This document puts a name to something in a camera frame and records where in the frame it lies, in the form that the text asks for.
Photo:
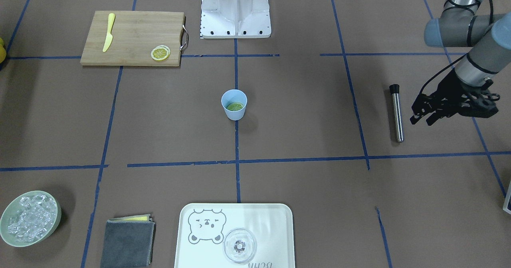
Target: black cap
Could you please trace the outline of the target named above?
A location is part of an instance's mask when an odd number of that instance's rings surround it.
[[[391,94],[399,93],[399,84],[392,84],[388,88],[390,89]]]

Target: metal rod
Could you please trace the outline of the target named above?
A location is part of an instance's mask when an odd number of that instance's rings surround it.
[[[394,107],[394,123],[396,125],[396,141],[403,142],[403,123],[401,121],[401,104],[399,102],[399,85],[392,84],[389,86],[390,95],[392,96],[392,106]]]

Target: ice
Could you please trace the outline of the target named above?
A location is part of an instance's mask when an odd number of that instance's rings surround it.
[[[20,199],[22,210],[18,210],[9,219],[7,231],[20,242],[34,242],[46,235],[57,216],[55,200],[46,195],[37,194]]]

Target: cutting board handle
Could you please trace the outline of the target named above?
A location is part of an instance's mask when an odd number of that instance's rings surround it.
[[[179,48],[179,51],[181,51],[181,52],[184,51],[188,47],[188,31],[184,27],[184,24],[183,24],[183,29],[184,29],[184,34],[186,34],[186,38],[184,40],[184,44]]]

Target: lime slice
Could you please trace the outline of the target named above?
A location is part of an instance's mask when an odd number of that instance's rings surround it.
[[[151,51],[151,57],[156,61],[166,60],[170,56],[170,48],[168,46],[157,46]]]
[[[227,106],[227,110],[229,111],[238,111],[243,109],[243,104],[239,102],[233,102]]]

